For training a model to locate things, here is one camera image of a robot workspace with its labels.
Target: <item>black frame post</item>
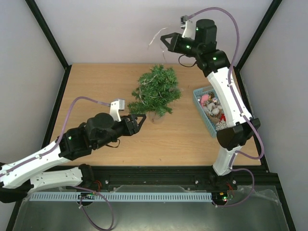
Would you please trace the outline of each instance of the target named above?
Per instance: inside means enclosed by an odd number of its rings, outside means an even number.
[[[256,29],[254,35],[252,36],[248,46],[246,47],[243,55],[241,56],[236,68],[240,71],[244,66],[245,62],[247,61],[250,53],[254,49],[255,45],[259,41],[261,35],[263,34],[265,28],[268,26],[271,18],[274,16],[276,10],[278,9],[282,0],[273,0],[270,4],[270,7],[266,11],[264,17],[262,18],[258,28]]]
[[[60,47],[58,46],[56,39],[52,35],[52,32],[50,31],[42,13],[40,12],[38,5],[36,4],[36,2],[34,0],[25,0],[25,1],[28,4],[31,12],[33,13],[33,15],[35,17],[35,19],[37,20],[40,28],[44,32],[48,42],[50,43],[53,51],[57,55],[60,63],[62,64],[62,66],[64,68],[64,70],[66,70],[69,67],[69,65],[68,65],[64,55],[62,54],[62,51],[60,50]]]

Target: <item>cable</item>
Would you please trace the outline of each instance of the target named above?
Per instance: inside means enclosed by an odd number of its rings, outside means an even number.
[[[65,131],[65,127],[66,127],[66,124],[67,124],[67,122],[68,122],[68,118],[69,118],[69,116],[70,116],[70,114],[71,114],[71,112],[72,112],[72,110],[73,110],[73,107],[74,107],[75,103],[76,103],[78,100],[81,100],[81,99],[89,100],[89,101],[91,101],[91,102],[93,102],[93,103],[98,103],[98,104],[101,104],[101,105],[109,106],[109,107],[110,107],[110,104],[109,104],[109,103],[104,103],[104,102],[101,102],[101,101],[93,100],[93,99],[88,98],[88,97],[85,97],[85,96],[79,96],[79,97],[77,97],[76,99],[74,99],[73,102],[71,103],[69,109],[68,109],[68,112],[67,112],[67,114],[66,114],[66,117],[65,117],[65,120],[64,120],[64,124],[63,124],[62,130],[61,130],[61,133],[60,133],[60,135],[59,135],[59,138],[58,138],[56,144],[55,144],[50,150],[48,150],[48,151],[46,151],[46,152],[44,152],[44,153],[42,153],[42,154],[39,154],[39,156],[38,156],[39,158],[40,158],[40,157],[43,157],[43,156],[45,156],[45,155],[48,155],[49,153],[53,152],[53,151],[58,147],[58,145],[59,145],[59,143],[61,142],[61,139],[62,139],[62,137],[63,137],[64,131]],[[25,160],[25,161],[23,161],[23,162],[21,162],[21,163],[15,165],[14,167],[12,167],[12,168],[6,170],[6,172],[7,172],[7,173],[10,173],[10,172],[14,171],[15,169],[17,169],[18,167],[20,167],[20,166],[22,166],[22,165],[25,165],[25,164],[27,164],[27,163],[33,161],[33,160],[36,160],[36,158],[37,158],[37,157],[32,157],[32,158],[30,158],[30,159],[28,159],[28,160]],[[1,174],[0,174],[0,178],[3,177],[4,175],[5,175],[4,173],[1,173]]]
[[[179,56],[178,62],[179,62],[179,64],[180,64],[180,65],[182,65],[182,66],[184,66],[184,67],[193,67],[193,66],[195,66],[195,65],[196,65],[197,61],[196,61],[196,62],[194,62],[194,64],[193,64],[193,65],[191,65],[191,66],[186,66],[186,65],[181,64],[180,59],[181,59],[181,57],[183,57],[183,56],[185,56],[185,54],[182,54],[182,55],[180,55],[180,56]]]
[[[112,230],[113,225],[114,225],[114,222],[115,222],[115,213],[114,213],[114,209],[112,208],[112,206],[111,206],[110,202],[107,200],[107,198],[104,197],[104,196],[103,196],[102,194],[100,194],[99,192],[96,192],[96,191],[91,190],[91,189],[86,189],[86,188],[82,188],[82,187],[78,187],[78,186],[73,186],[73,187],[74,187],[75,189],[80,189],[80,190],[84,190],[84,191],[88,191],[88,192],[94,193],[95,195],[100,196],[104,201],[107,202],[107,204],[108,204],[108,206],[109,206],[109,208],[110,208],[111,217],[112,217],[111,225],[110,225],[110,227],[107,228],[107,229],[103,229],[103,228],[97,226],[97,225],[91,220],[91,218],[88,216],[86,210],[85,210],[84,207],[82,206],[82,200],[83,200],[86,196],[81,197],[80,202],[79,202],[79,208],[82,209],[83,213],[86,215],[87,220],[90,222],[90,224],[91,224],[94,228],[96,228],[96,229],[99,230],[99,231],[110,231],[110,230]]]
[[[233,86],[231,85],[231,72],[232,72],[232,67],[233,67],[233,65],[234,65],[234,63],[235,63],[235,57],[236,57],[236,55],[237,55],[237,52],[238,52],[238,49],[239,49],[239,43],[240,43],[240,32],[239,32],[239,28],[238,28],[238,26],[237,26],[237,23],[236,23],[234,17],[233,17],[228,11],[226,11],[226,10],[220,8],[220,7],[209,7],[209,8],[200,10],[200,11],[198,11],[198,12],[192,14],[192,15],[188,16],[187,18],[188,18],[188,19],[191,19],[191,18],[195,17],[196,15],[198,15],[198,14],[200,14],[200,13],[203,13],[203,12],[206,12],[206,11],[211,11],[211,10],[217,10],[217,11],[221,11],[221,12],[225,13],[225,14],[232,20],[232,22],[233,22],[233,24],[234,24],[234,27],[235,27],[235,30],[236,30],[236,47],[235,47],[234,56],[233,56],[233,58],[232,58],[232,61],[231,61],[231,64],[230,64],[230,68],[229,68],[229,71],[228,71],[228,83],[229,83],[229,86],[230,86],[231,93],[232,93],[232,95],[233,95],[233,97],[234,97],[234,100],[235,100],[235,102],[236,102],[236,104],[237,104],[237,106],[238,106],[238,108],[239,108],[239,110],[240,110],[240,113],[243,113],[243,110],[242,110],[242,107],[241,107],[241,105],[240,105],[240,102],[239,102],[239,100],[237,99],[237,97],[236,97],[236,95],[235,95],[235,91],[234,91],[234,89],[233,89]],[[259,159],[261,159],[261,158],[264,156],[264,145],[263,145],[263,142],[262,142],[262,140],[261,140],[261,137],[260,137],[259,133],[258,133],[257,130],[255,129],[255,127],[252,125],[252,123],[250,122],[250,120],[249,120],[246,116],[243,116],[243,118],[244,118],[245,121],[248,123],[248,125],[251,127],[252,131],[255,133],[255,135],[256,135],[256,137],[257,137],[259,143],[260,143],[261,153],[260,153],[260,155],[259,155],[258,157],[250,156],[250,155],[248,155],[248,154],[246,154],[246,153],[243,153],[243,152],[241,152],[241,151],[235,151],[235,153],[242,154],[242,155],[244,155],[244,156],[246,156],[246,157],[248,157],[248,158],[250,158],[250,159],[259,160]]]
[[[248,172],[250,175],[251,175],[251,178],[252,178],[252,185],[251,185],[251,190],[249,192],[249,194],[241,201],[237,202],[237,203],[234,203],[232,205],[217,205],[214,201],[212,201],[213,205],[215,205],[215,207],[219,207],[219,208],[227,208],[227,207],[233,207],[233,206],[236,206],[236,205],[240,205],[241,203],[243,203],[244,201],[246,201],[250,195],[253,193],[254,189],[255,189],[255,177],[254,175],[252,174],[252,172],[247,169],[247,168],[238,168],[238,169],[231,169],[231,171],[233,172],[238,172],[238,171],[246,171]]]

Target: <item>zip tie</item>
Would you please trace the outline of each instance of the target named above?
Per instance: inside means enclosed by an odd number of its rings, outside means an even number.
[[[232,87],[234,86],[234,82],[231,82],[231,83],[228,84],[228,87],[231,87],[231,86]]]

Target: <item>black metal frame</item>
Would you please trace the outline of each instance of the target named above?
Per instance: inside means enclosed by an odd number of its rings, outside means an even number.
[[[42,31],[44,32],[46,38],[48,39],[49,43],[51,44],[54,52],[56,53],[59,61],[61,62],[63,68],[65,69],[65,73],[63,76],[63,80],[60,86],[60,90],[58,92],[58,96],[51,114],[51,119],[48,124],[48,128],[46,131],[46,135],[43,141],[42,147],[49,144],[51,140],[51,135],[53,132],[53,128],[56,122],[56,118],[60,109],[61,101],[63,98],[63,94],[65,91],[66,83],[68,81],[68,77],[71,70],[71,65],[69,65],[63,56],[55,38],[53,37],[46,21],[43,18],[38,6],[36,5],[34,0],[25,0],[35,16],[39,26],[41,27]],[[243,97],[243,102],[246,107],[251,111],[249,99],[247,97],[247,93],[245,91],[245,87],[243,84],[243,80],[241,77],[241,69],[248,59],[250,53],[252,52],[253,48],[257,44],[259,38],[261,37],[262,33],[264,32],[265,28],[267,27],[268,23],[270,22],[271,18],[274,16],[276,10],[278,9],[282,0],[273,0],[271,5],[269,6],[267,12],[265,13],[261,23],[259,24],[257,30],[255,31],[254,35],[252,36],[248,46],[246,47],[242,57],[239,60],[239,63],[236,67],[234,67],[235,75],[237,78],[237,82],[239,84],[239,89],[241,95]],[[258,153],[260,154],[260,144],[256,137],[254,137]],[[50,170],[63,170],[70,167],[54,167]],[[270,173],[269,167],[266,161],[266,158],[263,157],[261,159],[260,166],[246,166],[249,170],[251,170],[255,176],[256,185],[274,185],[276,187],[279,200],[282,204],[284,215],[286,221],[288,223],[289,230],[294,231],[295,226],[284,197],[284,193],[279,181],[279,177],[276,173]],[[161,185],[161,184],[168,184],[168,185],[180,185],[182,187],[190,187],[191,189],[207,189],[207,185],[202,181],[205,177],[205,173],[212,170],[211,167],[92,167],[95,178],[100,180],[101,182],[105,182],[108,180],[108,185],[104,185],[106,189],[110,187],[118,187],[122,184],[134,184],[134,185],[144,185],[146,181],[148,185]],[[157,181],[153,182],[153,177],[157,176]],[[251,184],[251,176],[245,172],[233,172],[233,177],[237,181],[239,185],[249,185]],[[201,179],[198,185],[195,184],[196,179]],[[19,207],[21,205],[21,201],[16,202],[14,210],[12,212],[8,227],[6,231],[12,231]]]

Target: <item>plant pot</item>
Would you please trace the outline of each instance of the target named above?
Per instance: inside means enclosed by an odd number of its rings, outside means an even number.
[[[165,115],[159,116],[156,112],[148,112],[147,117],[152,123],[161,124],[164,121]]]

